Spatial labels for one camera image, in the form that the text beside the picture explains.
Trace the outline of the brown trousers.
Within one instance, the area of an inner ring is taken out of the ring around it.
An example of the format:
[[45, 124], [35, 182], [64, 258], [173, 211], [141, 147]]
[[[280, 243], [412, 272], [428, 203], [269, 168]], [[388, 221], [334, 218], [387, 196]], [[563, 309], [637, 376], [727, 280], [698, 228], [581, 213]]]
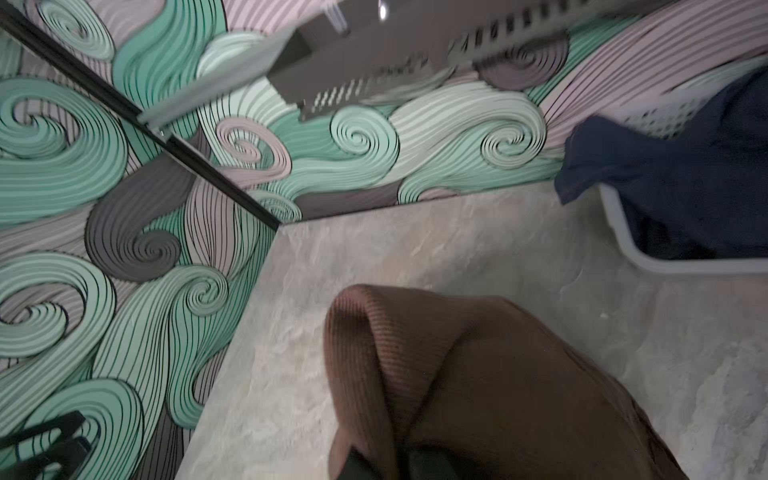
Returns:
[[681, 479], [630, 392], [500, 297], [354, 285], [325, 320], [338, 424], [328, 473], [351, 448], [383, 479], [405, 454], [448, 451], [461, 479]]

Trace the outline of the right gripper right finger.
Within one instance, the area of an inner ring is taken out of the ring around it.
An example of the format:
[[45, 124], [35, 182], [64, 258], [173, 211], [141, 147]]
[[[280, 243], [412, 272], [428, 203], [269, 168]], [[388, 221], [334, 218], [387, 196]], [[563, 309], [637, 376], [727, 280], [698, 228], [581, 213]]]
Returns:
[[452, 455], [445, 450], [415, 448], [405, 454], [406, 473], [410, 480], [460, 480]]

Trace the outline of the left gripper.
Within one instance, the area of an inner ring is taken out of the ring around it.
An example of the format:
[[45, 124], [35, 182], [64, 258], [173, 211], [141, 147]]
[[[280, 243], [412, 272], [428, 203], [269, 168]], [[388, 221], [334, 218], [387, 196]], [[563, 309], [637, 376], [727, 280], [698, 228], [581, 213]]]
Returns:
[[2, 479], [42, 479], [46, 472], [53, 479], [73, 479], [88, 460], [92, 445], [78, 431], [86, 425], [86, 417], [79, 411], [61, 415], [1, 438], [1, 449], [20, 451], [33, 446], [38, 438], [48, 443], [37, 453], [1, 468]]

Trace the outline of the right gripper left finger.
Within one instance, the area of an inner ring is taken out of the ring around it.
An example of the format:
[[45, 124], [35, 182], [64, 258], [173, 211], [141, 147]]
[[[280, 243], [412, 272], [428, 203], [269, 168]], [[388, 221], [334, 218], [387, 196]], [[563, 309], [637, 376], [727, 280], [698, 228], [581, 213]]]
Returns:
[[374, 464], [362, 453], [351, 448], [337, 476], [337, 480], [382, 480], [383, 477]]

